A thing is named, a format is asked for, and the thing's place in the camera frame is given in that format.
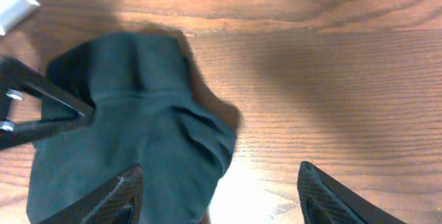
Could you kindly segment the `black t-shirt with logo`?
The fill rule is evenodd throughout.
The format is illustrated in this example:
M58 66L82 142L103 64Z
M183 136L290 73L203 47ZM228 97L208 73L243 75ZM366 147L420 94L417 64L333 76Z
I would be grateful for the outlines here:
M176 39L114 33L49 63L46 77L93 106L90 125L34 144L27 202L38 223L129 165L144 176L143 223L199 223L236 134L202 108Z

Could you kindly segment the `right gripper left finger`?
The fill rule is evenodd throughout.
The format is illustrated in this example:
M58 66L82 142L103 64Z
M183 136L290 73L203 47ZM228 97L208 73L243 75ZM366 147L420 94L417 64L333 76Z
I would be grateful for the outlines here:
M143 190L141 165L132 164L39 224L138 224Z

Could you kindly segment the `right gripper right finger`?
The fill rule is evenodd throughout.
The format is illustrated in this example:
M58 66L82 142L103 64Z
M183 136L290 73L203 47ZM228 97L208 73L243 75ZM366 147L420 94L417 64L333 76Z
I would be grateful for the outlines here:
M300 164L297 190L305 224L405 224L307 161Z

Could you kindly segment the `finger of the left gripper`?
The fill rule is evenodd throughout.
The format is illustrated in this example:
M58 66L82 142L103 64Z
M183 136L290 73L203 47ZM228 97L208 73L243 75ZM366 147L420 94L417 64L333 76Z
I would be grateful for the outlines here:
M41 118L15 123L14 101L24 94L41 100ZM1 57L1 149L49 138L90 124L94 108L12 57Z

